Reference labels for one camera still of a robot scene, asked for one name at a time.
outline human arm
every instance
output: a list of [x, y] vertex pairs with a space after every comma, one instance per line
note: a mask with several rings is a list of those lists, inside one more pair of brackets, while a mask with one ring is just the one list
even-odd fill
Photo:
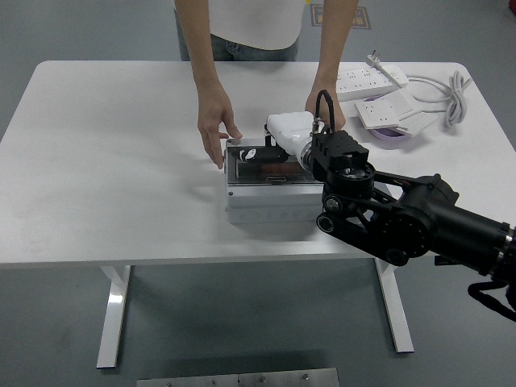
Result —
[[[215, 68], [208, 0], [175, 0], [175, 3], [198, 92], [198, 130], [206, 153], [221, 169], [223, 154], [220, 139], [230, 136], [240, 138], [242, 135], [235, 125], [231, 101]], [[221, 123], [227, 133], [219, 131]]]
[[[305, 110], [315, 114], [315, 102], [319, 91], [326, 89], [335, 107], [335, 129], [340, 130], [346, 123], [338, 103], [336, 82], [347, 35], [352, 26], [358, 0], [325, 0], [322, 14], [321, 51], [314, 85]], [[329, 123], [327, 104], [321, 104], [321, 119]]]

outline table leg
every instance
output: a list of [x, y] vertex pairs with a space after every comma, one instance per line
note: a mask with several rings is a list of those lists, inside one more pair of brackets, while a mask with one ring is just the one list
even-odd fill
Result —
[[114, 368], [119, 353], [123, 310], [126, 305], [131, 266], [102, 266], [101, 269], [111, 280], [111, 289], [98, 351], [97, 368]]
[[393, 333], [396, 352], [414, 352], [409, 325], [406, 322], [405, 311], [403, 310], [402, 298], [400, 297], [396, 277], [394, 276], [396, 266], [378, 258], [374, 260], [377, 265], [381, 292], [384, 295], [385, 308], [389, 316], [390, 330]]

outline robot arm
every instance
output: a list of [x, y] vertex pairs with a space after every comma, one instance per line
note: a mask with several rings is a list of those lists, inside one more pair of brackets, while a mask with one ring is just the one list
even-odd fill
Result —
[[[516, 313], [481, 293], [507, 286], [507, 299], [516, 309], [516, 237], [508, 223], [456, 207], [459, 194], [439, 174], [411, 178], [377, 172], [368, 163], [366, 148], [345, 131], [331, 127], [319, 131], [317, 119], [312, 125], [306, 116], [305, 134], [292, 131], [295, 135], [290, 138], [291, 116], [280, 115], [286, 119], [268, 120], [271, 135], [324, 182], [323, 211], [317, 218], [321, 231], [397, 266], [434, 252], [436, 264], [462, 264], [483, 276], [489, 274], [493, 282], [471, 285], [469, 293], [516, 321]], [[375, 182], [397, 185], [403, 194], [392, 198], [375, 188]]]

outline power strip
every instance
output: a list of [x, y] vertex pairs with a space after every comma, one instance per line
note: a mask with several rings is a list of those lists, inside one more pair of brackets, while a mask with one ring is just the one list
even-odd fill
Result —
[[355, 107], [366, 129], [388, 128], [402, 135], [417, 135], [437, 119], [435, 114], [423, 112], [420, 103], [406, 89], [374, 101], [358, 101]]
[[[395, 64], [387, 64], [383, 68], [402, 87], [409, 84], [409, 78]], [[339, 71], [337, 76], [337, 96], [340, 102], [376, 97], [398, 89], [398, 86], [375, 68]]]

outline jeans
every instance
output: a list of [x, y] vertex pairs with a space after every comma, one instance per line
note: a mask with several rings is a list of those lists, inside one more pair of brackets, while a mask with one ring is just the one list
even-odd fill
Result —
[[[176, 13], [177, 38], [179, 39], [179, 52], [181, 60], [188, 61], [188, 48], [186, 46], [185, 36]], [[294, 62], [298, 55], [298, 39], [287, 48], [281, 50], [262, 50], [230, 42], [228, 40], [211, 35], [211, 48], [213, 50], [214, 60], [234, 60], [234, 61], [283, 61]]]

